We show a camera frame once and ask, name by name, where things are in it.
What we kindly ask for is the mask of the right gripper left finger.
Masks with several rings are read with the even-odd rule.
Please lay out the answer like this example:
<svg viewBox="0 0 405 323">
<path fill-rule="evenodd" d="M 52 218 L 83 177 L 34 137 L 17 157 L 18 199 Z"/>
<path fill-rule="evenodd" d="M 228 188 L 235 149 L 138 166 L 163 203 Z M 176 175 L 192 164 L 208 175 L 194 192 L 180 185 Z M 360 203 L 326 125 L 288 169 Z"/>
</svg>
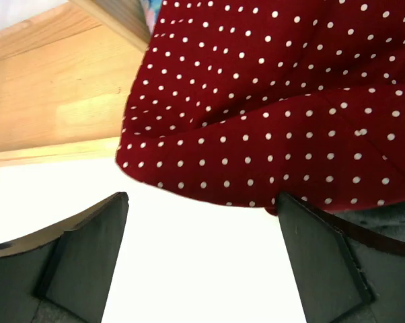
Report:
<svg viewBox="0 0 405 323">
<path fill-rule="evenodd" d="M 128 195 L 0 243 L 0 322 L 101 322 Z"/>
</svg>

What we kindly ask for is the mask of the blue floral skirt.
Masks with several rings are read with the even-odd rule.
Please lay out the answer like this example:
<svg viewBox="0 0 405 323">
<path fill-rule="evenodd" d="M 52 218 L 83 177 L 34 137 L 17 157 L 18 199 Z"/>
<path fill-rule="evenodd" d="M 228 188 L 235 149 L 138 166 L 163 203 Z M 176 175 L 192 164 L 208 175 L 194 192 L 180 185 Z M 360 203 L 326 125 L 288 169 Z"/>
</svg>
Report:
<svg viewBox="0 0 405 323">
<path fill-rule="evenodd" d="M 140 0 L 145 22 L 150 34 L 153 33 L 163 0 Z"/>
</svg>

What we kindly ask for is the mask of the red dotted skirt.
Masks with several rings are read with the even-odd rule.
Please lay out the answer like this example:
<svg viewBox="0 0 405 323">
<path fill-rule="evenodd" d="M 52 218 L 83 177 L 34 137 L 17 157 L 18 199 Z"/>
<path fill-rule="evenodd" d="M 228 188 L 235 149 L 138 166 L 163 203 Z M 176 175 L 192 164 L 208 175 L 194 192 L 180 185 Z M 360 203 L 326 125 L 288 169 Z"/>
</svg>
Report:
<svg viewBox="0 0 405 323">
<path fill-rule="evenodd" d="M 405 201 L 405 1 L 164 1 L 116 163 L 217 205 Z"/>
</svg>

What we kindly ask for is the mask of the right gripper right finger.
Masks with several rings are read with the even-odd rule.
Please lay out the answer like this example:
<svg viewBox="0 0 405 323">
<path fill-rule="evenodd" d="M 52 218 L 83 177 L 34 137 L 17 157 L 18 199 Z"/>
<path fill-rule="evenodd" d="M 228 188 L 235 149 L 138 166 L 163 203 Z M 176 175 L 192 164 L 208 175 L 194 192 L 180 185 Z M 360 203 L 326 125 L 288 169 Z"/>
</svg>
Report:
<svg viewBox="0 0 405 323">
<path fill-rule="evenodd" d="M 279 196 L 279 221 L 308 322 L 405 322 L 405 242 Z"/>
</svg>

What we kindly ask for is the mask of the dark grey dotted skirt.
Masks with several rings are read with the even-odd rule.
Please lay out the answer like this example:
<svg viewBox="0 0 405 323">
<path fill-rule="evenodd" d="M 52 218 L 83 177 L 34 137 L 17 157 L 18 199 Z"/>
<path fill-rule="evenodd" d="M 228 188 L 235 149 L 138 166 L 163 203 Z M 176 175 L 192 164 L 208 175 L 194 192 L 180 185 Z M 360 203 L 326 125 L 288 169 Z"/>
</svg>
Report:
<svg viewBox="0 0 405 323">
<path fill-rule="evenodd" d="M 344 211 L 335 216 L 375 233 L 405 242 L 405 201 L 362 211 Z"/>
</svg>

